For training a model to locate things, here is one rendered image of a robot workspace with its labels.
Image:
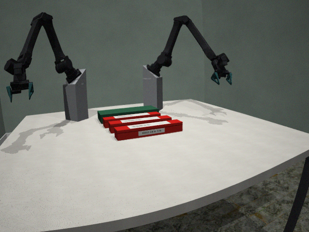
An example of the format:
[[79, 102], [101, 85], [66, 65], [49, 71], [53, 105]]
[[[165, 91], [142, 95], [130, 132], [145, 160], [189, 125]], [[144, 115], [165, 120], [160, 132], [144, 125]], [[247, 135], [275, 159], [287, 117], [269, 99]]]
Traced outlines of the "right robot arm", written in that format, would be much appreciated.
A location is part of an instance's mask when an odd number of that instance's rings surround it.
[[[4, 70], [14, 75], [14, 81], [21, 81], [27, 79], [26, 68], [28, 68], [31, 63], [32, 51], [42, 26], [46, 31], [47, 37], [56, 58], [56, 71], [58, 73], [65, 72], [67, 76], [66, 80], [69, 84], [82, 74], [79, 69], [73, 68], [72, 61], [69, 59], [68, 56], [64, 55], [58, 38], [56, 36], [52, 19], [53, 17], [51, 15], [43, 12], [35, 16], [30, 24], [31, 29], [28, 33], [24, 47], [17, 61], [11, 58], [6, 62]], [[64, 61], [61, 62], [61, 60]]]

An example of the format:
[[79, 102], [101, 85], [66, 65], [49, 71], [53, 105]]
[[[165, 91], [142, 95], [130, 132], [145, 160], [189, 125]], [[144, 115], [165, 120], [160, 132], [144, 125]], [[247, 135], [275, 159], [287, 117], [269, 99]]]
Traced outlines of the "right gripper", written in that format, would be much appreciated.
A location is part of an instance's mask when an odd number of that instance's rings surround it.
[[[10, 88], [11, 86], [11, 88]], [[12, 102], [12, 94], [18, 94], [21, 93], [21, 90], [28, 89], [29, 94], [29, 100], [31, 98], [31, 95], [33, 94], [33, 83], [29, 82], [29, 80], [21, 80], [21, 81], [14, 81], [10, 82], [10, 86], [7, 86], [7, 92], [10, 97], [10, 101]], [[11, 95], [10, 95], [11, 94]]]

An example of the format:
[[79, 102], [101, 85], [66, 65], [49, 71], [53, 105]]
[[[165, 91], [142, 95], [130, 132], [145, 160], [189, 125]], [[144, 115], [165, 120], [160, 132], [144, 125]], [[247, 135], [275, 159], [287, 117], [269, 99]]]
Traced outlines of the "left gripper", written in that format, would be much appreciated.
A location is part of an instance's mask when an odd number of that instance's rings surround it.
[[[211, 77], [211, 79], [219, 85], [220, 84], [219, 79], [221, 77], [225, 78], [226, 75], [227, 75], [226, 81], [230, 85], [232, 85], [232, 73], [230, 73], [228, 70], [215, 70], [213, 75], [212, 75], [212, 77]], [[217, 79], [217, 81], [216, 81], [216, 79]]]

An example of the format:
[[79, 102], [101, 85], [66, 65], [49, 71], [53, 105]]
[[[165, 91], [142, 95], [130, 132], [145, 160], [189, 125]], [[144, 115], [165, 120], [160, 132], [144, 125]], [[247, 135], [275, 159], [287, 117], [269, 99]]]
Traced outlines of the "white welding electrode box with red edges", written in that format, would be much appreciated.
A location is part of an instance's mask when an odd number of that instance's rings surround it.
[[161, 135], [183, 130], [183, 122], [167, 120], [137, 125], [114, 127], [114, 136], [118, 141]]

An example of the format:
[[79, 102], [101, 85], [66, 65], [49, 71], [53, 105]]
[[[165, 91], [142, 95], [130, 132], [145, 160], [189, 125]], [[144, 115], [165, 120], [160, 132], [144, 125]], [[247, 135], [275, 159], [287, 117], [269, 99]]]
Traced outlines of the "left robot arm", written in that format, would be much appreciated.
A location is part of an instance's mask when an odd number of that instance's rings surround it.
[[[208, 59], [210, 59], [212, 66], [215, 70], [226, 70], [225, 65], [229, 62], [228, 57], [225, 53], [222, 53], [220, 55], [215, 55], [213, 50], [210, 48], [208, 43], [205, 41], [203, 36], [200, 34], [192, 20], [186, 16], [179, 16], [175, 17], [174, 24], [171, 30], [171, 33], [169, 35], [167, 44], [165, 46], [165, 49], [163, 52], [161, 52], [161, 55], [158, 56], [157, 61], [154, 64], [147, 65], [147, 69], [157, 75], [160, 76], [160, 69], [162, 66], [169, 67], [172, 64], [172, 50], [174, 48], [176, 39], [178, 37], [179, 31], [181, 29], [181, 26], [184, 24], [188, 27], [188, 29], [191, 31], [192, 35], [195, 37], [199, 45], [201, 46], [202, 50], [204, 51], [204, 54]], [[181, 22], [182, 21], [182, 22]]]

